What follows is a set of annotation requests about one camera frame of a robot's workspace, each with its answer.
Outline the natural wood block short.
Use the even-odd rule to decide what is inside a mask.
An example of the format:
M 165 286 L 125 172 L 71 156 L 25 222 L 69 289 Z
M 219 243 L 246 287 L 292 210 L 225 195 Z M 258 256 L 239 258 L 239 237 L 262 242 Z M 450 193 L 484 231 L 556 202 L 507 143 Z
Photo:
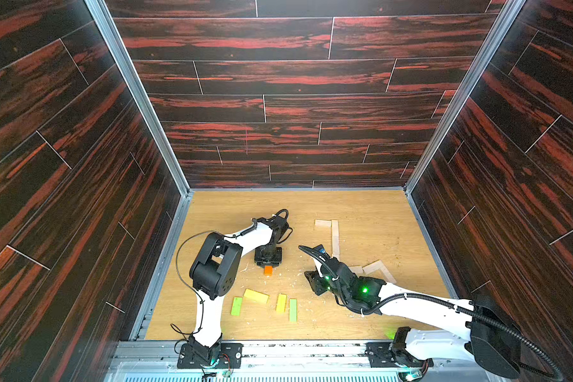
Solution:
M 350 270 L 355 275 L 364 275 L 364 270 L 363 270 L 363 267 L 361 267 L 361 266 L 350 266 Z

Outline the yellow block small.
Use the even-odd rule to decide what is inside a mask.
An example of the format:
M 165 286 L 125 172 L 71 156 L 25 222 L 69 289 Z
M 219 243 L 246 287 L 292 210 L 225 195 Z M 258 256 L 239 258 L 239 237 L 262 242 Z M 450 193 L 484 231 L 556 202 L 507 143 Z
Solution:
M 286 306 L 287 296 L 285 294 L 279 294 L 276 301 L 275 312 L 277 314 L 284 314 L 286 311 Z

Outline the natural wood block printed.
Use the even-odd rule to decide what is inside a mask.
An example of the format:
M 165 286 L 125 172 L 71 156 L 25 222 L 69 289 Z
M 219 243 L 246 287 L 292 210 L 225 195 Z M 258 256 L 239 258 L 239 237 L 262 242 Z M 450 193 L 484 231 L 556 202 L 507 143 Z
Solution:
M 326 220 L 316 220 L 315 221 L 316 227 L 328 227 L 328 228 L 330 228 L 331 225 L 332 225 L 332 221 L 326 221 Z

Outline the natural wood block long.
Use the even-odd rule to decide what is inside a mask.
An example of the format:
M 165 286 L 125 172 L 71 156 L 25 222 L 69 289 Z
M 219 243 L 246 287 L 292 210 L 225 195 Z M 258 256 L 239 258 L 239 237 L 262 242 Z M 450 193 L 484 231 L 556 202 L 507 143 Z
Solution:
M 340 258 L 340 237 L 339 237 L 339 222 L 337 220 L 331 221 L 331 239 L 332 239 L 332 257 Z

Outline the light green block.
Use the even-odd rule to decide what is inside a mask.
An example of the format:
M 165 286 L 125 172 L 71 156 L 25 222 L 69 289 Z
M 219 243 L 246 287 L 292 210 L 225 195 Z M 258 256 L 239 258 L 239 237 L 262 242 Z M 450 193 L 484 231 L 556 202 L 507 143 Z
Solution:
M 243 298 L 235 297 L 232 301 L 231 315 L 235 317 L 240 317 L 242 305 L 243 305 Z
M 289 322 L 298 321 L 298 300 L 289 299 Z

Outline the natural wood block angled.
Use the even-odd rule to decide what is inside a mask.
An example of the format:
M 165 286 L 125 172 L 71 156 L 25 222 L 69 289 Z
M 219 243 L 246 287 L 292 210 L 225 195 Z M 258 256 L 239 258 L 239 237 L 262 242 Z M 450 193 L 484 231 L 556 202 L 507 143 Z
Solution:
M 374 272 L 376 272 L 376 271 L 378 271 L 378 270 L 381 270 L 382 267 L 383 267 L 383 265 L 384 265 L 384 264 L 383 264 L 383 262 L 382 262 L 381 260 L 377 260 L 377 261 L 375 261 L 375 262 L 373 262 L 373 263 L 370 263 L 370 264 L 364 266 L 364 267 L 362 268 L 362 270 L 363 270 L 363 272 L 364 272 L 366 275 L 369 275 L 369 274 L 372 274 L 372 273 L 374 273 Z

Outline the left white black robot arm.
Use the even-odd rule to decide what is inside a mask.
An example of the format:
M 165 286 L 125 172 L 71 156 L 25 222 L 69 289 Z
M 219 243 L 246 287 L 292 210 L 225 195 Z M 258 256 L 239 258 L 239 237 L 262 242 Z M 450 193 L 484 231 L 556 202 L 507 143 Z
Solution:
M 288 217 L 288 210 L 281 209 L 270 218 L 253 218 L 251 226 L 239 232 L 205 233 L 205 241 L 189 269 L 189 289 L 197 298 L 196 324 L 192 333 L 183 335 L 186 341 L 178 351 L 178 369 L 210 369 L 225 358 L 221 351 L 221 315 L 241 258 L 252 252 L 256 265 L 278 267 L 283 261 L 280 245 L 293 231 Z

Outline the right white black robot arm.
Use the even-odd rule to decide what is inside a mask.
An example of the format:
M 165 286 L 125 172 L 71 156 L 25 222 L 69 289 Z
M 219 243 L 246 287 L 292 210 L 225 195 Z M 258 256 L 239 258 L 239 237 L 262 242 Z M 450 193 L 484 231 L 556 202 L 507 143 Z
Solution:
M 317 295 L 330 292 L 337 305 L 361 315 L 408 318 L 433 326 L 429 332 L 399 328 L 391 353 L 397 364 L 423 369 L 435 357 L 473 361 L 508 379 L 527 372 L 562 381 L 563 372 L 541 347 L 525 337 L 492 299 L 445 299 L 409 291 L 382 279 L 358 276 L 323 246 L 299 250 L 315 262 L 305 277 Z

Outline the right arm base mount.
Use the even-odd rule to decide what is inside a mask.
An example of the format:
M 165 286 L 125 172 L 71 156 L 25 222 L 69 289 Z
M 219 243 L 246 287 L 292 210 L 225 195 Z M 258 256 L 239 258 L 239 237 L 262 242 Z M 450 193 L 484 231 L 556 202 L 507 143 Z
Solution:
M 419 359 L 406 349 L 404 342 L 367 342 L 365 352 L 372 368 L 426 369 L 434 366 L 432 359 Z

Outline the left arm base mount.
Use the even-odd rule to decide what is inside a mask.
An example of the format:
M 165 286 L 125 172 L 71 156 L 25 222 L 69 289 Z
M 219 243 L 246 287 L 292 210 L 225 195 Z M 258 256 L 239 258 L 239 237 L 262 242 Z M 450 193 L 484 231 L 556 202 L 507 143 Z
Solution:
M 179 352 L 177 369 L 239 369 L 244 345 L 218 342 L 211 347 L 184 344 Z

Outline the front aluminium rail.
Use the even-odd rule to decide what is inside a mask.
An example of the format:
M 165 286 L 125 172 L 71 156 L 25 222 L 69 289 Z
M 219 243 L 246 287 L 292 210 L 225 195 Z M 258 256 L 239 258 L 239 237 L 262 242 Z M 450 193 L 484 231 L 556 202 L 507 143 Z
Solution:
M 183 342 L 121 342 L 107 381 L 496 381 L 472 361 L 435 358 L 426 369 L 372 368 L 367 342 L 227 341 L 242 343 L 239 369 L 177 369 Z

